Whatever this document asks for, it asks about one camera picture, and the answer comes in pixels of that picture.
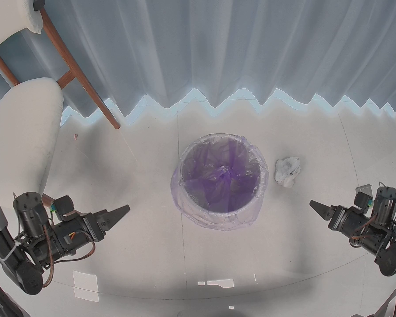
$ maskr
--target chair seat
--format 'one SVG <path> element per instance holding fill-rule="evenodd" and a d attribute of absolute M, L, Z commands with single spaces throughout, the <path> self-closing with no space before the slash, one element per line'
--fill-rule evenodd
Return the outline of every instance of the chair seat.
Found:
<path fill-rule="evenodd" d="M 11 208 L 13 193 L 46 186 L 63 110 L 56 81 L 39 78 L 10 89 L 0 101 L 0 205 Z"/>

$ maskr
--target chair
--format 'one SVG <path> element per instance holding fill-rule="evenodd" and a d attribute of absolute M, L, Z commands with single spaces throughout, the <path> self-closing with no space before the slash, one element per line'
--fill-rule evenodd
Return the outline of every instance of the chair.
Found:
<path fill-rule="evenodd" d="M 57 82 L 43 77 L 19 83 L 0 57 L 0 69 L 14 84 L 0 100 L 0 205 L 5 208 L 12 207 L 13 193 L 43 194 L 63 111 L 62 88 L 75 77 L 111 124 L 120 127 L 64 45 L 43 4 L 37 1 L 35 8 L 34 0 L 0 0 L 0 44 L 22 29 L 41 33 L 44 27 L 69 66 Z M 43 195 L 44 204 L 50 201 Z"/>

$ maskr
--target trash can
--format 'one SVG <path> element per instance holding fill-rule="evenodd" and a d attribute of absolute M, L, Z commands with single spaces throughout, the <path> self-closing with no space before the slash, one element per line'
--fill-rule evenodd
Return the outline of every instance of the trash can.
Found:
<path fill-rule="evenodd" d="M 244 137 L 210 134 L 186 148 L 170 188 L 187 218 L 205 228 L 233 230 L 257 219 L 268 178 L 264 157 Z"/>

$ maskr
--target blue-gray curtain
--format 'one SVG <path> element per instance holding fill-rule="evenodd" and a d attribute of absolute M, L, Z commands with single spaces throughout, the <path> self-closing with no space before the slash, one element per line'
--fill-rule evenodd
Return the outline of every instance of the blue-gray curtain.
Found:
<path fill-rule="evenodd" d="M 191 88 L 217 106 L 238 88 L 302 103 L 347 95 L 396 110 L 396 0 L 46 0 L 50 18 L 103 99 L 124 115 L 148 93 L 170 107 Z M 68 69 L 43 32 L 0 55 L 20 81 Z M 0 75 L 0 98 L 9 89 Z M 65 103 L 96 106 L 77 81 Z"/>

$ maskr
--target small debris on floor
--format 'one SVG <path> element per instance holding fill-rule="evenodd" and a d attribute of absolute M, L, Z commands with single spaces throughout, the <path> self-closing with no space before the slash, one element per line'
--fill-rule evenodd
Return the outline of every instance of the small debris on floor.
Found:
<path fill-rule="evenodd" d="M 291 188 L 294 178 L 301 171 L 301 162 L 298 157 L 287 157 L 276 161 L 275 180 L 285 188 Z"/>

